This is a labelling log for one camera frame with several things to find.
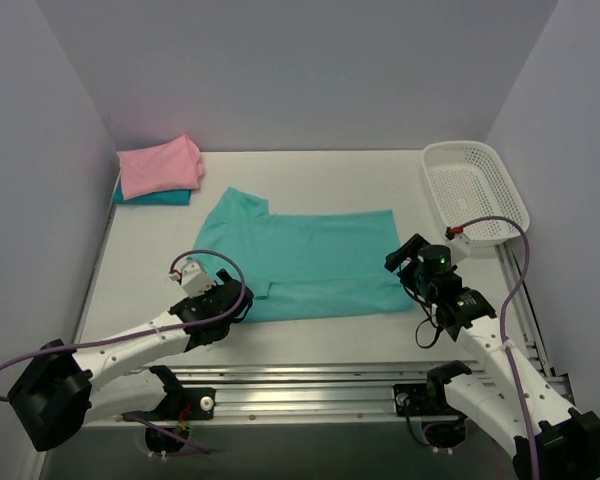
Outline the mint green t-shirt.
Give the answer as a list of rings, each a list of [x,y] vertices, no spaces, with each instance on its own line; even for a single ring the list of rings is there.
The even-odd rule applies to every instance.
[[[194,247],[213,272],[242,273],[250,323],[406,312],[413,306],[385,257],[400,245],[390,210],[273,214],[267,200],[229,188]]]

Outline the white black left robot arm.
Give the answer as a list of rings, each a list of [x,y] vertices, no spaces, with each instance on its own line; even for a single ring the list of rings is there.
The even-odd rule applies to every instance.
[[[214,395],[190,390],[161,359],[224,339],[253,305],[252,291],[226,270],[196,297],[148,322],[79,349],[44,345],[7,394],[38,452],[52,450],[85,424],[121,416],[143,421],[209,419]]]

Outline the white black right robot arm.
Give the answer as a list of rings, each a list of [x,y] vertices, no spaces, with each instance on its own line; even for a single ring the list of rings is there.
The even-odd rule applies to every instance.
[[[428,372],[425,403],[470,419],[508,453],[520,479],[600,478],[600,418],[558,393],[508,337],[484,295],[464,286],[456,269],[465,254],[457,245],[432,245],[415,234],[385,258],[385,269],[437,330],[495,385],[489,390],[468,365],[448,362]]]

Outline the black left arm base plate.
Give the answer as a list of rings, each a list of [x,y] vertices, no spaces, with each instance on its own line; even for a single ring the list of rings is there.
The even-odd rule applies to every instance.
[[[214,417],[216,390],[210,387],[168,390],[164,398],[152,410],[132,410],[122,417],[154,421],[198,421]]]

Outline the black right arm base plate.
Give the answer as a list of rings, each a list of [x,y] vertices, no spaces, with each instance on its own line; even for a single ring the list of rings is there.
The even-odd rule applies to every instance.
[[[395,413],[399,417],[462,416],[461,412],[430,397],[425,383],[394,384],[392,390]]]

